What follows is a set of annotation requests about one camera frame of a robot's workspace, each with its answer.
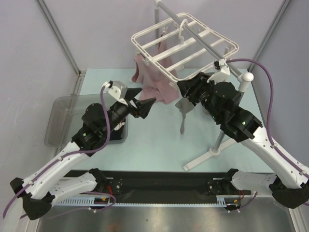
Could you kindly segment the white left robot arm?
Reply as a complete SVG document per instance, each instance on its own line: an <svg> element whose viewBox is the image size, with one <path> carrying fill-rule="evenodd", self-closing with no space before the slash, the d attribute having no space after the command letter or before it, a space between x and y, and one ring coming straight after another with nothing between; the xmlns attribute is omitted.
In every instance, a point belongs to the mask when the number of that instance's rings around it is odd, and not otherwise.
<svg viewBox="0 0 309 232"><path fill-rule="evenodd" d="M116 101L110 108L106 108L101 93L101 103L86 108L83 126L58 155L33 175L10 182L15 198L23 200L23 210L29 219L39 219L58 202L81 193L108 193L107 179L97 168L64 183L59 180L81 161L102 150L111 132L119 129L128 115L143 119L148 116L156 98L139 101L135 96L140 92L140 87L129 88L121 95L119 90L109 87L108 94L116 94Z"/></svg>

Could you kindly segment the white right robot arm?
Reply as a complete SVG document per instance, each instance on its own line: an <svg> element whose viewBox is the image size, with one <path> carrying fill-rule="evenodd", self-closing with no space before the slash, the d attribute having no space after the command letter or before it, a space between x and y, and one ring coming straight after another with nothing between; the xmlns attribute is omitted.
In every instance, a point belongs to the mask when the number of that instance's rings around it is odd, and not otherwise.
<svg viewBox="0 0 309 232"><path fill-rule="evenodd" d="M291 209L308 203L309 168L276 144L261 121L239 106L241 91L251 83L253 74L242 74L239 80L236 89L230 82L217 82L212 73L200 72L192 79L177 82L182 97L193 105L200 103L226 136L250 149L273 171L273 174L255 174L231 169L223 181L224 191L270 194Z"/></svg>

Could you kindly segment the white clip drying hanger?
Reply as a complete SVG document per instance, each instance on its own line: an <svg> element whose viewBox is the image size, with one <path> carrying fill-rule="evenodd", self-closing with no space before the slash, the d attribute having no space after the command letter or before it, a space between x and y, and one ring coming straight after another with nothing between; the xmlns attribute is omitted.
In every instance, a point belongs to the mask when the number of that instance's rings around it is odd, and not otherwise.
<svg viewBox="0 0 309 232"><path fill-rule="evenodd" d="M178 13L182 24L187 24L203 41L222 57L229 58L239 45L212 30L188 13ZM172 18L165 19L132 35L131 41L144 63L153 65L171 82L193 78L198 72L210 72L215 58L201 46L183 26Z"/></svg>

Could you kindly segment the pink tank top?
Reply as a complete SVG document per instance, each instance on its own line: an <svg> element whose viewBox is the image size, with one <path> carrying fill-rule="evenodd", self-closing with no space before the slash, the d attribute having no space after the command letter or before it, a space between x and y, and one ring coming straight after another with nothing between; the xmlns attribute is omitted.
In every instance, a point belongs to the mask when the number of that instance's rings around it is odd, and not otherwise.
<svg viewBox="0 0 309 232"><path fill-rule="evenodd" d="M142 54L137 54L134 60L136 71L131 81L142 84L139 100L156 98L157 102L169 104L179 98L179 92L169 84L170 80L153 64L146 65Z"/></svg>

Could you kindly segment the grey metal clothes stand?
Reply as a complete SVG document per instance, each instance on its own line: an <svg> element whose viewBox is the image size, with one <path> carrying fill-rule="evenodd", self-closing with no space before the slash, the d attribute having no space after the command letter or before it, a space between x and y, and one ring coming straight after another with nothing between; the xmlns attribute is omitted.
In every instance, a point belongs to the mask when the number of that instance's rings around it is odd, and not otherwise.
<svg viewBox="0 0 309 232"><path fill-rule="evenodd" d="M203 161L220 155L222 150L232 144L254 138L254 132L259 124L252 113L239 106L253 80L253 74L250 72L241 74L234 66L228 66L227 60L222 55L195 33L187 23L182 22L162 1L158 0L155 4L179 24L180 29L189 32L196 42L217 59L214 63L217 72L213 74L199 72L189 80L177 82L184 99L192 105L200 103L221 129L215 144L208 152L184 165L184 170L189 171Z"/></svg>

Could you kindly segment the navy santa sock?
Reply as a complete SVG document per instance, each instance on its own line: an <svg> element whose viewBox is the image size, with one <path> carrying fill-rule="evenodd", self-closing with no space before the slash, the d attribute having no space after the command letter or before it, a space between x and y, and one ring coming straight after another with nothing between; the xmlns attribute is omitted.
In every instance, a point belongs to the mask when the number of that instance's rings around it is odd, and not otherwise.
<svg viewBox="0 0 309 232"><path fill-rule="evenodd" d="M110 144L118 144L123 143L127 138L127 131L126 131L126 119L124 119L121 124L119 124L114 130L111 131L110 134Z"/></svg>

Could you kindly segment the grey plastic bin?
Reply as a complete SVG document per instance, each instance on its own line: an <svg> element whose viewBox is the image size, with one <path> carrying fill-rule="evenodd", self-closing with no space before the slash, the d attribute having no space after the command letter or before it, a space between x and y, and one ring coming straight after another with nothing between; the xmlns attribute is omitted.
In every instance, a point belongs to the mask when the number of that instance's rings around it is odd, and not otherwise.
<svg viewBox="0 0 309 232"><path fill-rule="evenodd" d="M82 127L82 116L93 103L101 103L99 94L57 98L50 114L45 144L49 147L64 147Z"/></svg>

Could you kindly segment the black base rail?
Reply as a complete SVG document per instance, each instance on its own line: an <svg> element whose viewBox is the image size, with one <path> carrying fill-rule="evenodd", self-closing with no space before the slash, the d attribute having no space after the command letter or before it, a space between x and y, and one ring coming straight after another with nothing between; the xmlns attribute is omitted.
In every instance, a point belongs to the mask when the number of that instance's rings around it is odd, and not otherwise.
<svg viewBox="0 0 309 232"><path fill-rule="evenodd" d="M237 190L225 173L133 172L90 169L102 181L100 191L111 192L117 203L202 204L214 203L217 196L251 195Z"/></svg>

